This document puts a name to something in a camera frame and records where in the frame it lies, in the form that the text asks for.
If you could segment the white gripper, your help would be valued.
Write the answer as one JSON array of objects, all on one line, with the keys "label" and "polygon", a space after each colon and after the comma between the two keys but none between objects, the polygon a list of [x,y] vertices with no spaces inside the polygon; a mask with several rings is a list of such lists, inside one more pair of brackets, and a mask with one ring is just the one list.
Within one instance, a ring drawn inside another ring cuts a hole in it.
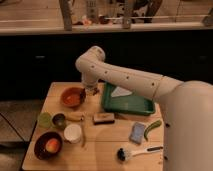
[{"label": "white gripper", "polygon": [[[97,87],[98,79],[87,74],[83,74],[81,77],[82,84],[86,89],[94,89]],[[86,91],[84,88],[80,90],[80,99],[86,98]]]}]

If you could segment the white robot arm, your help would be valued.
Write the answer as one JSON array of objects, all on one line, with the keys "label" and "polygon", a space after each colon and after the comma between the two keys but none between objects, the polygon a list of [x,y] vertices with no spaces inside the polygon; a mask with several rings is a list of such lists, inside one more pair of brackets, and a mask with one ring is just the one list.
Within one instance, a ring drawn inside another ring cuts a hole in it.
[{"label": "white robot arm", "polygon": [[86,88],[104,80],[159,104],[164,120],[163,171],[213,171],[212,84],[110,65],[98,46],[78,57],[75,66]]}]

